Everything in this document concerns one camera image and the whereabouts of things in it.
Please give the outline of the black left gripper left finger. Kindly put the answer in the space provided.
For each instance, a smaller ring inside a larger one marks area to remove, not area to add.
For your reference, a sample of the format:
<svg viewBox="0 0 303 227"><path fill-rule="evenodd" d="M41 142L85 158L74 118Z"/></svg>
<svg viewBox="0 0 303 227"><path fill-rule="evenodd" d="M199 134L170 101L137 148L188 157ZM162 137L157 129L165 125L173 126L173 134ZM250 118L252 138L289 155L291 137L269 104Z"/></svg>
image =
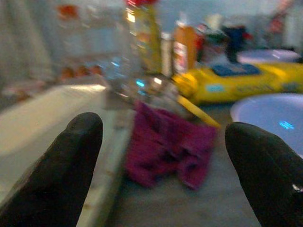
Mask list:
<svg viewBox="0 0 303 227"><path fill-rule="evenodd" d="M75 116L1 202L1 226L76 226L102 140L103 122L98 114Z"/></svg>

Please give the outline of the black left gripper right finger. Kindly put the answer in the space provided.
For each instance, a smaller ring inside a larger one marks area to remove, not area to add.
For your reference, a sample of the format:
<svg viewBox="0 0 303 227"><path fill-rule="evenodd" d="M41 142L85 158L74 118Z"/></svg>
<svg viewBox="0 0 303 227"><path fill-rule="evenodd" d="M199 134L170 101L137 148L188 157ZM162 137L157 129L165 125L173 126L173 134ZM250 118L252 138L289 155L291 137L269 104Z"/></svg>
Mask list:
<svg viewBox="0 0 303 227"><path fill-rule="evenodd" d="M303 225L303 159L281 138L233 122L225 145L241 187L263 227Z"/></svg>

